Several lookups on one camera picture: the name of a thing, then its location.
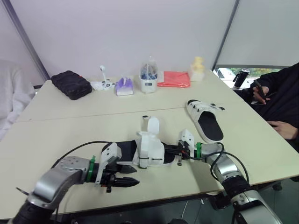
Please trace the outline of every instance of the yellow object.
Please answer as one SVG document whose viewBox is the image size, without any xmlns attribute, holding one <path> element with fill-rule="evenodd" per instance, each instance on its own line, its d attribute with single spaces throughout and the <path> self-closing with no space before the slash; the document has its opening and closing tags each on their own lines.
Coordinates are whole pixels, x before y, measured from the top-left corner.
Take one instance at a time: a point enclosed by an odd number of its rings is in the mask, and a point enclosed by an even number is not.
<svg viewBox="0 0 299 224">
<path fill-rule="evenodd" d="M 194 62 L 191 64 L 190 80 L 192 82 L 199 82 L 205 76 L 205 67 L 202 65 L 203 58 L 195 57 Z"/>
</svg>

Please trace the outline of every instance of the clear plastic bag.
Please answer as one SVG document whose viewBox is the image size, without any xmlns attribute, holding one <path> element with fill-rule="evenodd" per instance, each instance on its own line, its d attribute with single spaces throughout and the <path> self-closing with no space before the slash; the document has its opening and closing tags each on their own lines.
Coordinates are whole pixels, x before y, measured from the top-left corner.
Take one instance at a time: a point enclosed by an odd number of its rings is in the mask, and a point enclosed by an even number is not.
<svg viewBox="0 0 299 224">
<path fill-rule="evenodd" d="M 155 59 L 152 56 L 150 56 L 149 60 L 141 67 L 141 91 L 144 93 L 155 92 L 157 89 L 157 78 L 158 67 Z"/>
</svg>

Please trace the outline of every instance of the green ring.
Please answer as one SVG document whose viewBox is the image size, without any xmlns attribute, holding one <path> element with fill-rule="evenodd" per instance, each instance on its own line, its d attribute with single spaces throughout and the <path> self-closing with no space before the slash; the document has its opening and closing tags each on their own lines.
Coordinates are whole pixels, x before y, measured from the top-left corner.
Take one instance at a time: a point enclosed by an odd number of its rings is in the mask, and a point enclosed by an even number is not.
<svg viewBox="0 0 299 224">
<path fill-rule="evenodd" d="M 90 179 L 93 174 L 94 162 L 95 162 L 95 156 L 93 155 L 92 159 L 90 160 L 90 165 L 89 165 L 89 170 L 88 170 L 87 177 L 86 177 L 86 182 L 90 182 Z"/>
<path fill-rule="evenodd" d="M 197 158 L 200 158 L 200 151 L 201 151 L 201 143 L 200 142 L 198 142 L 198 143 L 196 143 L 196 157 Z"/>
</svg>

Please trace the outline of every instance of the wire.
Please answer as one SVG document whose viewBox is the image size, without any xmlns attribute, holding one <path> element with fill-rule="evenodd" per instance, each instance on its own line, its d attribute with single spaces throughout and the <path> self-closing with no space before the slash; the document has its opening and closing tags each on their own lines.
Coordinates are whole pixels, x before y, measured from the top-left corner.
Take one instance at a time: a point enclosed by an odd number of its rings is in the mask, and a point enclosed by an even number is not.
<svg viewBox="0 0 299 224">
<path fill-rule="evenodd" d="M 236 215 L 236 211 L 234 211 L 234 213 L 233 213 L 233 217 L 232 217 L 232 222 L 231 222 L 231 224 L 235 224 L 235 215 Z"/>
<path fill-rule="evenodd" d="M 226 155 L 230 155 L 230 156 L 234 157 L 234 158 L 240 163 L 240 165 L 241 165 L 242 168 L 244 169 L 244 172 L 245 172 L 245 175 L 246 175 L 246 180 L 247 180 L 247 182 L 249 183 L 249 175 L 248 175 L 247 169 L 245 168 L 245 166 L 244 166 L 244 164 L 242 163 L 242 161 L 241 161 L 238 157 L 236 157 L 235 155 L 233 155 L 233 154 L 231 154 L 231 153 L 228 153 L 228 152 L 223 152 L 223 153 L 226 154 Z"/>
<path fill-rule="evenodd" d="M 61 156 L 54 164 L 51 168 L 54 168 L 64 157 L 66 157 L 68 154 L 72 153 L 73 151 L 77 150 L 78 148 L 81 148 L 83 146 L 87 146 L 87 145 L 90 145 L 90 144 L 93 144 L 93 143 L 106 143 L 106 144 L 109 144 L 111 143 L 110 141 L 90 141 L 90 142 L 87 142 L 87 143 L 84 143 L 80 146 L 77 146 L 75 148 L 73 148 L 72 150 L 68 151 L 66 154 L 64 154 L 63 156 Z"/>
<path fill-rule="evenodd" d="M 198 212 L 197 212 L 197 215 L 196 215 L 196 217 L 195 217 L 195 220 L 194 220 L 194 224 L 196 223 L 196 220 L 197 220 L 197 218 L 198 218 L 198 215 L 199 215 L 199 213 L 200 213 L 200 210 L 201 210 L 201 208 L 202 208 L 202 203 L 200 203 L 200 207 L 199 207 L 199 209 L 198 209 Z"/>
<path fill-rule="evenodd" d="M 191 156 L 190 156 L 187 152 L 185 152 L 185 151 L 182 151 L 182 153 L 184 153 L 184 154 L 186 155 L 186 157 L 187 157 L 188 159 L 191 159 L 191 160 L 204 160 L 204 159 L 206 159 L 207 157 L 210 157 L 210 156 L 215 155 L 215 154 L 219 154 L 219 156 L 217 156 L 217 158 L 216 158 L 216 160 L 215 160 L 216 162 L 219 160 L 221 154 L 230 155 L 230 156 L 234 157 L 234 158 L 240 163 L 240 165 L 241 165 L 242 168 L 244 169 L 244 172 L 245 172 L 245 175 L 246 175 L 246 180 L 247 180 L 247 182 L 249 183 L 249 175 L 248 175 L 247 169 L 245 168 L 245 166 L 244 166 L 244 164 L 242 163 L 242 161 L 241 161 L 238 157 L 236 157 L 235 155 L 233 155 L 233 154 L 231 154 L 231 153 L 228 153 L 228 152 L 224 152 L 224 145 L 223 145 L 221 142 L 217 142 L 217 144 L 221 144 L 221 145 L 222 145 L 222 149 L 221 149 L 220 152 L 210 153 L 210 154 L 205 155 L 205 156 L 200 157 L 200 158 L 191 157 Z M 216 162 L 213 162 L 213 163 L 212 163 L 211 168 L 210 168 L 210 171 L 213 170 L 213 166 L 216 164 Z"/>
<path fill-rule="evenodd" d="M 221 157 L 221 156 L 223 155 L 223 153 L 224 153 L 224 145 L 223 145 L 221 142 L 217 142 L 217 144 L 220 144 L 220 145 L 221 145 L 221 151 L 220 151 L 219 155 L 217 156 L 217 158 L 214 160 L 214 162 L 211 164 L 210 172 L 211 172 L 212 177 L 213 177 L 215 180 L 218 181 L 218 178 L 217 178 L 217 177 L 214 175 L 214 173 L 213 173 L 213 168 L 214 168 L 216 162 L 220 159 L 220 157 Z"/>
<path fill-rule="evenodd" d="M 27 195 L 27 196 L 29 195 L 28 192 L 22 190 L 21 188 L 16 187 L 16 189 L 17 189 L 19 192 L 21 192 L 21 193 L 23 193 L 23 194 L 25 194 L 25 195 Z"/>
<path fill-rule="evenodd" d="M 184 213 L 185 213 L 185 210 L 186 210 L 187 204 L 188 204 L 188 201 L 187 201 L 187 202 L 186 202 L 186 204 L 185 204 L 184 210 L 183 210 L 183 212 L 182 212 L 181 219 L 183 219 L 183 216 L 184 216 Z"/>
<path fill-rule="evenodd" d="M 57 217 L 58 217 L 58 210 L 59 210 L 59 205 L 56 208 L 56 213 L 55 213 L 55 219 L 54 219 L 54 224 L 57 223 Z"/>
</svg>

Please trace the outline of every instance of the white slipper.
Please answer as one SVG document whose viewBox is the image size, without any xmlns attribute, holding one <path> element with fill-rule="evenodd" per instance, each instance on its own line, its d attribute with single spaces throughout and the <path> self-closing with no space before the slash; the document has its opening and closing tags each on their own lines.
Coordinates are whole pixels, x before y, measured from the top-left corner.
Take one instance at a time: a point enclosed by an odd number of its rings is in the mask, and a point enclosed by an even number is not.
<svg viewBox="0 0 299 224">
<path fill-rule="evenodd" d="M 207 104 L 195 99 L 189 100 L 186 107 L 197 131 L 206 143 L 223 140 L 223 133 L 215 116 L 217 110 L 224 110 L 223 107 L 216 107 L 215 104 Z"/>
</svg>

